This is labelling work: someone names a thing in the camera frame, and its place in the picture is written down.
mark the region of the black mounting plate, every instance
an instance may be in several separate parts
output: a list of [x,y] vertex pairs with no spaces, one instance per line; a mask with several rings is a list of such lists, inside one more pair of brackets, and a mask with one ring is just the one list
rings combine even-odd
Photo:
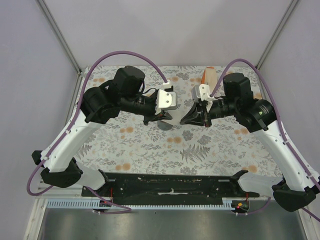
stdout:
[[[219,205],[222,198],[245,198],[246,193],[232,176],[191,176],[135,173],[105,173],[110,180],[96,192],[111,196],[120,205]],[[94,197],[85,187],[83,197]],[[259,197],[249,192],[250,198]]]

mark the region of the white cable tray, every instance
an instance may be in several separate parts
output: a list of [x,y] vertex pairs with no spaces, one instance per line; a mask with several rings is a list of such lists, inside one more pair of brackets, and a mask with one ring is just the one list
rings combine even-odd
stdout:
[[[99,206],[99,199],[48,199],[46,207],[49,209],[110,209]],[[124,205],[133,210],[234,210],[232,200],[222,200],[221,205]]]

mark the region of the floral tablecloth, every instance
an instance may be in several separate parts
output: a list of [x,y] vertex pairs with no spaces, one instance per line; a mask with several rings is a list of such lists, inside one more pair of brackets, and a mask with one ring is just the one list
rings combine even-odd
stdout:
[[[121,66],[98,66],[86,88],[113,79]],[[163,80],[151,66],[145,73],[146,90],[161,88]],[[162,66],[178,94],[178,110],[184,116],[191,106],[191,89],[200,84],[205,66]],[[218,77],[223,67],[215,66]],[[251,81],[261,98],[257,77],[249,67],[232,67]],[[220,86],[218,94],[223,93]],[[143,117],[121,112],[84,143],[75,158],[85,166],[105,172],[141,174],[233,175],[241,169],[266,176],[280,176],[276,163],[264,146],[230,116],[215,119],[210,128],[176,125],[163,131],[155,122],[144,126]]]

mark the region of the white wall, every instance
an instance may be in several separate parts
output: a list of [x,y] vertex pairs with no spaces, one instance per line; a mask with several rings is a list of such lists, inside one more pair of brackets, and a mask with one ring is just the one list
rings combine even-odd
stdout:
[[[320,172],[320,1],[301,1],[262,66],[284,126]],[[313,206],[320,217],[320,195]]]
[[31,153],[62,129],[76,73],[36,1],[2,1],[0,33],[0,239],[20,240],[34,202]]
[[[46,0],[81,65],[118,50],[158,65],[254,64],[290,0]],[[115,56],[104,65],[145,65]]]

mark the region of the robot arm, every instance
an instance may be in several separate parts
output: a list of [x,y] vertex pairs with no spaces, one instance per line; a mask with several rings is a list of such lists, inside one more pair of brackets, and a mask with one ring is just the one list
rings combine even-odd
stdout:
[[[192,89],[195,103],[180,124],[210,127],[213,119],[235,116],[237,122],[265,146],[283,174],[283,177],[268,177],[242,170],[236,174],[242,190],[273,196],[279,205],[290,212],[308,205],[319,191],[282,139],[271,103],[254,99],[250,80],[242,73],[226,75],[223,87],[225,96],[215,99],[210,97],[208,85],[195,86]],[[318,180],[319,173],[297,153]]]
[[41,177],[46,184],[67,188],[73,184],[94,190],[108,182],[101,170],[93,170],[76,162],[73,157],[87,138],[120,111],[144,116],[143,123],[171,120],[167,110],[177,108],[177,94],[170,82],[164,90],[156,89],[151,96],[144,96],[145,74],[133,66],[118,69],[114,79],[88,89],[83,95],[79,115],[70,130],[66,125],[53,143],[43,151],[34,151],[32,158],[38,165],[59,137],[66,136],[44,162]]

